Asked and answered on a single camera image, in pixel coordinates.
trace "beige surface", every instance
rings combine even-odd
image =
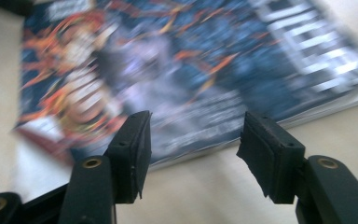
[[[327,2],[358,36],[358,1]],[[21,18],[0,11],[0,191],[11,190],[16,161],[10,131],[18,111],[20,36]],[[341,160],[358,177],[358,106],[289,131],[308,155]],[[226,149],[149,174],[144,198],[117,207],[119,223],[296,223],[294,207],[264,199],[235,152]]]

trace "black plastic part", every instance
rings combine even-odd
[[[33,10],[32,0],[0,0],[0,7],[20,16],[29,16]]]
[[[316,207],[308,207],[302,202],[297,203],[296,217],[299,224],[323,224],[321,215]]]
[[[20,196],[11,192],[0,193],[0,224],[23,223],[21,216]]]
[[[115,203],[134,203],[142,189],[151,157],[149,111],[127,118],[104,153],[117,180]]]
[[[55,224],[58,222],[67,185],[54,189],[23,206],[27,224]]]
[[[342,162],[309,157],[305,176],[323,223],[358,223],[358,181]]]
[[[273,120],[245,113],[237,155],[274,203],[293,203],[296,170],[303,164],[304,153],[305,147]]]
[[[112,175],[105,156],[78,161],[68,184],[59,224],[111,224],[113,220]]]

